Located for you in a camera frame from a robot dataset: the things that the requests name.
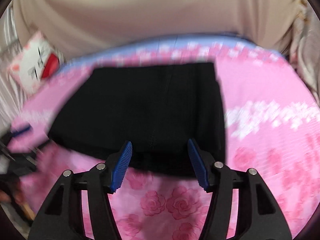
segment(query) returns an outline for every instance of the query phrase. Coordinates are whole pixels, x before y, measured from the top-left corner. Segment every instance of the bed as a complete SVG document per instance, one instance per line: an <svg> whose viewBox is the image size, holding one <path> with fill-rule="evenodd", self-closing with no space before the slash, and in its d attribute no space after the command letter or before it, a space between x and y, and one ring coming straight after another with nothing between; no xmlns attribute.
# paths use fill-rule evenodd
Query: bed
<svg viewBox="0 0 320 240"><path fill-rule="evenodd" d="M242 171L255 167L260 172L292 236L297 236L319 204L320 111L279 52L239 37L167 36L71 60L24 104L12 125L17 128L28 122L34 130L14 140L10 149L27 150L41 142L57 111L95 67L200 60L216 63L225 106L227 165ZM40 173L22 178L28 203L36 212L64 170L87 171L99 162L49 145L39 158ZM129 169L123 186L110 199L123 239L148 239L155 232L157 239L198 239L210 195L195 180ZM236 203L235 192L228 237L235 231ZM92 238L86 205L83 212L86 234Z"/></svg>

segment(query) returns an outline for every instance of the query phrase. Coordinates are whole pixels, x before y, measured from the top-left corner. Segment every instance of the pink bedsheet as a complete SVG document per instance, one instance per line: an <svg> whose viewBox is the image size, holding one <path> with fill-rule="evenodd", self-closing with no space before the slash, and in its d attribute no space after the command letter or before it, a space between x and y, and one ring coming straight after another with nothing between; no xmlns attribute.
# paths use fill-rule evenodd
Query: pink bedsheet
<svg viewBox="0 0 320 240"><path fill-rule="evenodd" d="M235 49L191 44L174 51L160 48L156 52L139 50L130 57L117 55L108 63L148 65L203 59L216 62L226 113L228 166L259 171L296 236L320 199L320 111L284 59L259 47L248 50L241 44ZM51 121L90 75L91 68L82 66L57 75L28 101L13 125L29 122L34 129L14 140L10 148L27 150L43 141ZM47 146L39 157L40 172L22 178L32 209L38 211L64 170L87 171L99 162L54 144ZM199 237L210 198L195 180L129 168L110 203L124 240L191 240ZM234 194L228 237L235 232L236 203ZM84 224L87 236L93 238L86 204Z"/></svg>

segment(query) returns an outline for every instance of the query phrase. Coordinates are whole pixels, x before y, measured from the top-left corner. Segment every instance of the rose print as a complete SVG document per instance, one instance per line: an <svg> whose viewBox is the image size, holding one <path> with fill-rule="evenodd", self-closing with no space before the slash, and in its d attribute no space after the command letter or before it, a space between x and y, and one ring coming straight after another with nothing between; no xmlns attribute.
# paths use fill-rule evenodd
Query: rose print
<svg viewBox="0 0 320 240"><path fill-rule="evenodd" d="M148 191L141 198L140 205L146 216L154 216L165 210L165 198L154 190Z"/></svg>
<svg viewBox="0 0 320 240"><path fill-rule="evenodd" d="M303 184L310 187L311 183L312 183L311 174L310 174L310 172L306 172Z"/></svg>
<svg viewBox="0 0 320 240"><path fill-rule="evenodd" d="M313 152L313 156L314 156L314 158L315 158L316 164L319 164L319 163L320 163L320 158L319 158L319 153L318 153L318 151L314 151L314 152Z"/></svg>
<svg viewBox="0 0 320 240"><path fill-rule="evenodd" d="M319 201L317 200L317 198L313 198L311 208L315 210L318 205L319 205Z"/></svg>
<svg viewBox="0 0 320 240"><path fill-rule="evenodd" d="M308 222L308 220L301 219L301 218L296 218L294 220L294 228L291 231L292 235L297 235L305 226L305 224Z"/></svg>
<svg viewBox="0 0 320 240"><path fill-rule="evenodd" d="M256 152L250 148L240 147L236 150L236 154L233 158L235 166L241 170L246 171L249 168L254 167L256 160Z"/></svg>
<svg viewBox="0 0 320 240"><path fill-rule="evenodd" d="M284 194L281 194L276 198L276 200L277 200L278 205L280 206L282 212L284 212L287 208L287 198L285 197Z"/></svg>
<svg viewBox="0 0 320 240"><path fill-rule="evenodd" d="M317 196L320 192L320 179L313 179L310 183L310 195Z"/></svg>
<svg viewBox="0 0 320 240"><path fill-rule="evenodd" d="M198 227L202 228L207 218L209 206L199 208L199 214L196 215L196 224Z"/></svg>
<svg viewBox="0 0 320 240"><path fill-rule="evenodd" d="M198 190L177 187L167 200L167 209L174 219L183 219L195 213L201 206Z"/></svg>
<svg viewBox="0 0 320 240"><path fill-rule="evenodd" d="M294 223L294 217L292 211L282 211L285 220L287 220L287 223L290 228L292 228L292 224Z"/></svg>
<svg viewBox="0 0 320 240"><path fill-rule="evenodd" d="M306 134L306 141L311 149L314 149L313 138L310 134Z"/></svg>
<svg viewBox="0 0 320 240"><path fill-rule="evenodd" d="M316 134L316 141L317 141L318 145L320 146L320 134L319 133Z"/></svg>
<svg viewBox="0 0 320 240"><path fill-rule="evenodd" d="M139 221L138 215L130 214L120 219L117 222L117 226L121 228L121 232L123 232L126 236L136 236L137 233L142 229L142 223Z"/></svg>
<svg viewBox="0 0 320 240"><path fill-rule="evenodd" d="M201 230L193 227L190 223L182 223L180 227L173 232L172 240L198 240Z"/></svg>
<svg viewBox="0 0 320 240"><path fill-rule="evenodd" d="M272 149L268 152L267 160L270 168L273 171L273 174L276 175L281 171L281 153L276 149Z"/></svg>
<svg viewBox="0 0 320 240"><path fill-rule="evenodd" d="M303 169L303 165L301 162L295 162L293 165L293 170L294 170L294 181L300 185L305 178L305 170Z"/></svg>
<svg viewBox="0 0 320 240"><path fill-rule="evenodd" d="M303 203L298 202L294 208L293 217L300 218L303 212Z"/></svg>
<svg viewBox="0 0 320 240"><path fill-rule="evenodd" d="M114 208L111 208L111 211L112 211L113 218L115 219L115 221L117 221L118 220L118 212Z"/></svg>
<svg viewBox="0 0 320 240"><path fill-rule="evenodd" d="M285 190L288 190L292 187L293 183L293 172L290 170L284 170L282 172L282 185Z"/></svg>
<svg viewBox="0 0 320 240"><path fill-rule="evenodd" d="M137 171L135 169L128 169L125 178L129 181L130 187L135 190L143 189L147 183L147 176L145 172Z"/></svg>
<svg viewBox="0 0 320 240"><path fill-rule="evenodd" d="M308 168L308 171L311 171L312 170L312 166L313 166L313 158L312 158L312 153L311 152L307 152L304 154L304 158L307 162L307 168Z"/></svg>
<svg viewBox="0 0 320 240"><path fill-rule="evenodd" d="M309 186L307 184L302 184L300 186L299 200L304 203L309 198Z"/></svg>

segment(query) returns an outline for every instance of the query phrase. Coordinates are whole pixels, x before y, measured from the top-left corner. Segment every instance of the blue handle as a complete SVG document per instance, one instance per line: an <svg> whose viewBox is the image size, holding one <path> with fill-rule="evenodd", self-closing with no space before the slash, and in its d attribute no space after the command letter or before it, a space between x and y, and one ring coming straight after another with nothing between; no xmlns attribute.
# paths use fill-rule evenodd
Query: blue handle
<svg viewBox="0 0 320 240"><path fill-rule="evenodd" d="M17 137L17 136L19 136L19 135L21 135L21 134L23 134L23 133L31 130L31 128L32 128L31 125L28 124L28 126L26 126L25 128L23 128L22 130L12 132L12 137L13 137L13 138L14 138L14 137Z"/></svg>

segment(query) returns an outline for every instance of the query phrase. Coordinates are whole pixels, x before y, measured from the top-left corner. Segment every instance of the black cloth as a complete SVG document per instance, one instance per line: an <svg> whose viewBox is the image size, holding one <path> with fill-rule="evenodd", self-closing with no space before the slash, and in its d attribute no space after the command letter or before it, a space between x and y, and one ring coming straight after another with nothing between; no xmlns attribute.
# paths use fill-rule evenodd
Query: black cloth
<svg viewBox="0 0 320 240"><path fill-rule="evenodd" d="M129 140L134 150L131 167L194 177L189 138L217 161L225 161L223 109L214 65L95 69L63 106L48 137L104 160Z"/></svg>

